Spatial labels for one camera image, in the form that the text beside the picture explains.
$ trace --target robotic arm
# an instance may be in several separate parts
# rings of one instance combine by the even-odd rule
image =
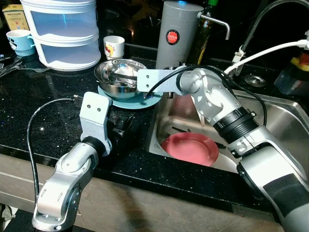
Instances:
[[[170,70],[139,70],[138,90],[148,92]],[[175,75],[154,92],[191,94],[196,110],[228,143],[240,176],[261,199],[275,208],[286,232],[309,231],[309,186],[302,166],[264,126],[254,120],[224,87],[221,78],[207,69]]]
[[[112,149],[106,130],[111,103],[99,94],[85,93],[80,111],[81,142],[59,159],[54,174],[41,189],[32,219],[36,231],[71,231],[81,192],[92,178],[98,157]]]

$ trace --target white plastic container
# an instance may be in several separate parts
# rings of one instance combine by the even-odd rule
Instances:
[[[71,43],[92,39],[98,32],[95,1],[82,7],[21,2],[31,34],[39,40]]]
[[[101,53],[98,34],[92,40],[78,43],[53,43],[33,38],[42,64],[58,71],[80,71],[96,65]]]
[[[40,61],[59,71],[96,65],[96,0],[21,0]]]

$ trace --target stainless steel sink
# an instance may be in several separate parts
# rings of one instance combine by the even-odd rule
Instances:
[[[240,103],[245,109],[255,111],[255,120],[263,123],[263,109],[255,98],[242,91],[235,91]],[[304,167],[309,177],[309,117],[301,106],[290,100],[260,95],[267,106],[267,128],[291,152]],[[226,146],[225,141],[217,131],[206,124],[202,127],[197,112],[189,95],[181,97],[174,95],[169,99],[167,94],[156,106],[154,124],[150,128],[148,137],[148,151],[154,154],[171,157],[160,144],[171,134],[183,131],[204,134],[215,142]],[[236,172],[236,159],[226,148],[220,148],[218,160],[212,165],[214,168]]]

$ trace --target faucet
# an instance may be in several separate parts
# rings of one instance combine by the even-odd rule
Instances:
[[[225,28],[226,28],[225,40],[228,40],[228,39],[230,38],[230,33],[231,33],[230,31],[231,31],[231,29],[230,29],[230,25],[229,25],[228,23],[223,22],[223,21],[218,20],[218,19],[215,19],[215,18],[208,17],[208,16],[202,14],[202,12],[200,12],[197,16],[198,16],[199,18],[203,18],[203,19],[212,21],[212,22],[214,22],[214,23],[220,24],[220,25],[222,25],[222,26],[225,26]]]
[[[242,57],[244,56],[245,54],[245,50],[251,40],[251,38],[253,37],[253,34],[257,28],[257,26],[259,25],[261,19],[263,18],[263,16],[269,11],[271,10],[272,8],[274,8],[275,6],[278,6],[282,3],[288,3],[288,2],[295,2],[295,3],[299,3],[299,4],[302,4],[303,6],[307,7],[307,9],[309,10],[309,2],[308,0],[277,0],[277,1],[274,1],[273,3],[267,5],[265,7],[265,9],[258,15],[258,17],[256,18],[255,22],[254,22],[254,25],[252,26],[245,42],[243,43],[242,46],[240,46],[239,48],[239,51],[238,52],[235,52],[235,56],[233,58],[233,63],[238,63]],[[234,76],[234,74],[236,76],[238,76],[241,72],[241,69],[242,69],[242,66],[239,66],[237,69],[235,69],[235,71],[231,72],[231,76]]]

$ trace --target white tube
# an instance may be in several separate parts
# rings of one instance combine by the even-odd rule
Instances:
[[[282,48],[285,48],[285,47],[293,47],[293,46],[299,46],[299,47],[305,47],[306,44],[308,43],[307,40],[299,40],[297,42],[289,42],[289,43],[284,43],[284,44],[280,44],[280,45],[277,45],[277,46],[274,46],[274,47],[271,47],[269,49],[266,49],[264,51],[261,51],[259,53],[256,53],[248,58],[245,58],[243,60],[241,60],[240,62],[236,63],[236,64],[233,64],[232,66],[228,67],[224,72],[226,74],[228,74],[230,71],[232,71],[233,69],[237,68],[238,66],[244,64],[244,63],[247,63],[255,58],[258,58],[262,55],[265,55],[267,53],[270,53],[270,52],[273,52],[273,51],[276,51],[276,50],[279,50],[279,49],[282,49]]]

